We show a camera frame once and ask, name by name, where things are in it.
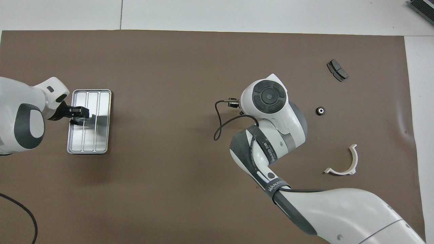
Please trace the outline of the grey ribbed device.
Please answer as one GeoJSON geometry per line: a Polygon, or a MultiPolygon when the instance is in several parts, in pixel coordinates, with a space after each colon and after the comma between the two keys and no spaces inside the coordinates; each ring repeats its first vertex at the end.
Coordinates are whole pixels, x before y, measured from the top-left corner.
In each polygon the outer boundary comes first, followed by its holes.
{"type": "Polygon", "coordinates": [[[409,7],[434,25],[434,0],[409,0],[409,7]]]}

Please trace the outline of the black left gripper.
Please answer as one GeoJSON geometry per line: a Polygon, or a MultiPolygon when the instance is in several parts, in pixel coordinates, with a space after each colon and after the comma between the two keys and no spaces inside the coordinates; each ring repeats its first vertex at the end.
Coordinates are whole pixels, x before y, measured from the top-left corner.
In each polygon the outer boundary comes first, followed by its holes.
{"type": "Polygon", "coordinates": [[[66,104],[65,101],[62,101],[59,107],[56,109],[54,114],[50,117],[51,121],[58,121],[62,118],[71,118],[70,120],[76,120],[82,123],[82,126],[85,123],[85,118],[90,117],[89,109],[82,106],[72,107],[66,104]]]}

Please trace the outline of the white curved plastic bracket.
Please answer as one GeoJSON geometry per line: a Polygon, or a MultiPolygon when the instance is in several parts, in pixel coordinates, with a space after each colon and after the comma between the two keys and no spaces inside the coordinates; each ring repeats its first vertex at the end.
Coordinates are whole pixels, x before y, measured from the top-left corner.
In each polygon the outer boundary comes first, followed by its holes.
{"type": "Polygon", "coordinates": [[[352,163],[351,163],[350,167],[347,170],[345,170],[343,172],[338,172],[338,171],[336,171],[336,170],[334,170],[332,168],[326,168],[324,170],[324,173],[326,173],[326,174],[333,174],[335,176],[348,176],[348,175],[355,174],[356,173],[356,168],[357,168],[357,165],[358,165],[358,159],[359,159],[358,158],[358,153],[356,151],[356,148],[357,148],[357,144],[353,144],[353,145],[351,145],[349,147],[349,150],[350,150],[351,155],[352,155],[352,163]]]}

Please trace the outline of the silver metal tray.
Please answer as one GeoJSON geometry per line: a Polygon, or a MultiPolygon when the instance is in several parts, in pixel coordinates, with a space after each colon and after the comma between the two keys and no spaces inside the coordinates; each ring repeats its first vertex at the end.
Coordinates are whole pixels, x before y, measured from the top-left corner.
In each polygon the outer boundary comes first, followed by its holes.
{"type": "Polygon", "coordinates": [[[72,93],[72,106],[89,109],[83,126],[68,129],[67,151],[70,154],[104,154],[107,152],[112,93],[108,89],[78,89],[72,93]]]}

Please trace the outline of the stacked grey brake pad pair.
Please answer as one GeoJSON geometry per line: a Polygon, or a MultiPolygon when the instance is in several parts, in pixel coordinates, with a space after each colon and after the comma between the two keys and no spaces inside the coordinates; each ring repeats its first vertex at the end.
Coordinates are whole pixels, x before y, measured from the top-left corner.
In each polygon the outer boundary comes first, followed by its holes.
{"type": "Polygon", "coordinates": [[[333,76],[340,82],[347,79],[349,76],[336,60],[331,60],[327,63],[327,68],[333,74],[333,76]]]}

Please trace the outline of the brown table mat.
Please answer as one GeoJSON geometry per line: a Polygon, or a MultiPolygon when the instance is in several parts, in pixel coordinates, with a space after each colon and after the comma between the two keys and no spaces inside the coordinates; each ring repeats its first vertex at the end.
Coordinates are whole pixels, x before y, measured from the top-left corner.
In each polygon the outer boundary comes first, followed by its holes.
{"type": "Polygon", "coordinates": [[[3,31],[0,76],[55,76],[70,91],[109,89],[113,102],[107,153],[69,154],[68,120],[48,121],[36,149],[0,157],[0,192],[33,212],[37,244],[327,244],[233,161],[231,139],[252,119],[213,140],[215,102],[270,74],[308,123],[306,142],[272,170],[296,189],[368,190],[425,238],[400,36],[3,31]],[[324,173],[347,170],[353,144],[356,173],[324,173]]]}

